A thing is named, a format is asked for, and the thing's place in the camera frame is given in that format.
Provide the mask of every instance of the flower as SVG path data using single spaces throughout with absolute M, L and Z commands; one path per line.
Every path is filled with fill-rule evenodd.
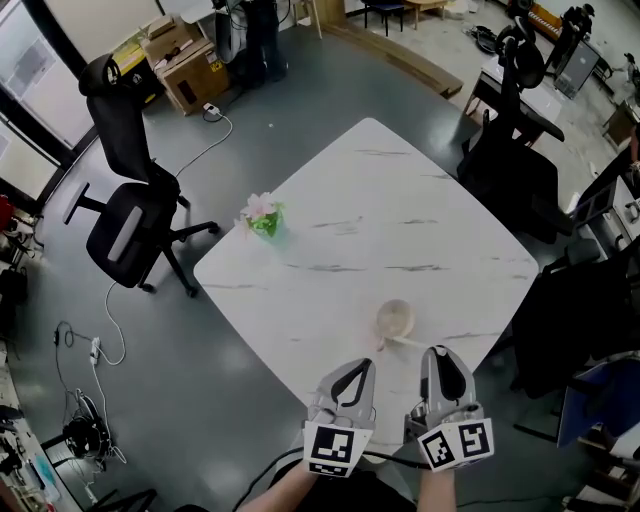
M 244 215 L 240 215 L 240 219 L 233 219 L 233 225 L 234 227 L 239 228 L 245 237 L 251 231 L 249 224 L 247 223 L 247 218 Z
M 265 192 L 260 197 L 256 194 L 251 194 L 248 203 L 249 205 L 246 208 L 243 208 L 240 213 L 253 220 L 276 211 L 271 194 L 268 192 Z

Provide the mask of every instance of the marble tabletop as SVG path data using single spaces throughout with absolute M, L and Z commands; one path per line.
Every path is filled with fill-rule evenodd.
M 489 75 L 499 84 L 502 83 L 504 68 L 498 63 L 499 57 L 495 56 L 482 65 L 482 72 Z M 524 101 L 536 114 L 547 121 L 555 123 L 558 120 L 562 103 L 554 91 L 542 83 L 535 89 L 524 89 L 520 93 L 520 99 Z
M 240 336 L 305 404 L 348 361 L 376 365 L 370 449 L 402 445 L 419 401 L 419 348 L 376 351 L 387 300 L 414 308 L 411 338 L 475 370 L 538 272 L 466 190 L 374 119 L 364 119 L 274 192 L 286 229 L 267 242 L 232 229 L 194 274 Z

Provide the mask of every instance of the concrete floor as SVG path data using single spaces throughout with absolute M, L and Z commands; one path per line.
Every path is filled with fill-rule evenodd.
M 180 176 L 190 213 L 179 209 L 174 227 L 216 220 L 225 228 L 251 192 L 272 190 L 331 141 L 364 117 L 375 117 L 452 172 L 460 143 L 477 126 L 458 108 L 401 71 L 330 35 L 295 28 L 281 34 L 289 76 L 247 93 L 228 114 L 234 132 Z M 184 118 L 166 100 L 145 112 L 150 152 L 175 172 L 227 130 L 224 122 L 205 124 Z M 45 209 L 39 238 L 42 258 L 29 263 L 30 298 L 20 310 L 15 339 L 21 360 L 11 358 L 16 388 L 26 417 L 43 441 L 60 433 L 64 408 L 54 364 L 53 331 L 62 319 L 80 333 L 100 336 L 111 358 L 120 353 L 117 332 L 104 311 L 109 279 L 84 249 L 96 215 L 79 210 L 71 225 L 61 221 L 81 181 L 89 196 L 106 200 L 122 180 L 106 164 L 99 143 L 62 182 Z M 201 234 L 181 246 L 178 258 L 187 275 L 215 243 Z M 156 295 L 114 288 L 110 310 L 127 339 L 127 358 L 98 373 L 109 401 L 109 424 L 128 464 L 109 462 L 95 477 L 101 496 L 155 488 L 153 510 L 193 503 L 211 511 L 229 510 L 248 482 L 286 450 L 305 408 L 258 360 L 216 306 L 201 293 L 188 299 L 167 262 L 160 258 L 148 282 Z M 98 400 L 88 363 L 87 343 L 60 347 L 62 375 Z M 511 354 L 485 361 L 477 372 L 478 390 L 494 417 L 497 454 L 460 471 L 460 502 L 571 494 L 590 464 L 578 446 L 557 450 L 545 441 L 516 432 L 510 424 L 533 405 L 535 418 L 548 418 L 543 401 L 530 403 L 508 391 L 514 369 Z M 414 447 L 403 453 L 417 457 Z M 57 460 L 65 456 L 52 450 Z M 84 506 L 88 500 L 79 468 L 59 468 Z M 415 487 L 416 473 L 406 473 Z M 488 510 L 484 505 L 468 510 Z M 510 510 L 556 510 L 547 500 L 508 505 Z
M 442 20 L 436 11 L 423 13 L 417 31 L 413 29 L 413 22 L 409 22 L 412 20 L 410 14 L 405 14 L 403 32 L 400 32 L 398 18 L 389 18 L 389 37 L 392 40 L 438 64 L 464 82 L 462 90 L 450 99 L 461 110 L 475 86 L 482 64 L 489 58 L 463 33 L 463 29 L 484 25 L 498 34 L 504 27 L 513 24 L 500 4 L 489 0 L 481 3 L 484 3 L 484 7 L 476 14 L 468 14 L 464 20 Z M 372 15 L 371 20 L 369 28 L 384 36 L 384 26 L 380 24 L 379 17 Z M 364 26 L 364 17 L 350 18 L 350 22 Z M 540 34 L 536 43 L 546 60 L 553 49 L 552 43 Z M 590 163 L 600 172 L 617 154 L 601 134 L 602 125 L 613 113 L 614 107 L 594 78 L 587 81 L 575 100 L 569 100 L 555 91 L 550 78 L 545 78 L 545 84 L 562 104 L 556 124 L 563 130 L 566 140 L 563 143 L 545 134 L 534 148 L 556 164 L 558 202 L 566 208 L 573 194 L 583 192 L 593 180 Z

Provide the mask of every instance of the blue stool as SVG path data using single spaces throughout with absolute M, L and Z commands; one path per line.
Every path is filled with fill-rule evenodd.
M 389 14 L 397 14 L 400 17 L 400 32 L 404 29 L 404 11 L 405 6 L 403 4 L 364 4 L 364 28 L 367 28 L 367 12 L 371 9 L 374 12 L 380 13 L 384 21 L 384 30 L 387 37 L 389 37 Z

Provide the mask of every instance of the black office chair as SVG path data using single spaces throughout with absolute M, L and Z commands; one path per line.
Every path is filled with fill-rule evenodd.
M 136 182 L 119 186 L 106 204 L 86 197 L 89 183 L 81 184 L 64 214 L 64 223 L 69 223 L 79 206 L 99 212 L 87 251 L 104 272 L 122 286 L 137 285 L 153 293 L 155 288 L 145 280 L 162 252 L 193 297 L 197 288 L 187 281 L 171 244 L 184 242 L 203 230 L 218 233 L 220 227 L 205 222 L 171 229 L 177 204 L 188 208 L 189 202 L 180 195 L 176 178 L 150 158 L 142 113 L 130 89 L 119 79 L 118 66 L 111 55 L 104 55 L 85 68 L 79 88 L 87 97 L 109 166 L 116 174 Z
M 613 257 L 599 256 L 581 240 L 547 266 L 511 322 L 506 344 L 515 348 L 516 388 L 539 398 L 571 381 L 590 357 L 600 360 L 640 348 L 640 315 L 633 289 L 640 279 L 632 258 L 640 237 Z
M 549 160 L 525 146 L 530 133 L 513 139 L 516 126 L 530 127 L 564 141 L 562 131 L 534 112 L 520 110 L 520 92 L 540 85 L 544 61 L 535 33 L 523 18 L 507 27 L 497 41 L 504 67 L 497 118 L 484 126 L 478 142 L 458 166 L 460 183 L 511 231 L 524 231 L 546 243 L 558 232 L 570 235 L 571 220 L 558 208 L 558 171 Z

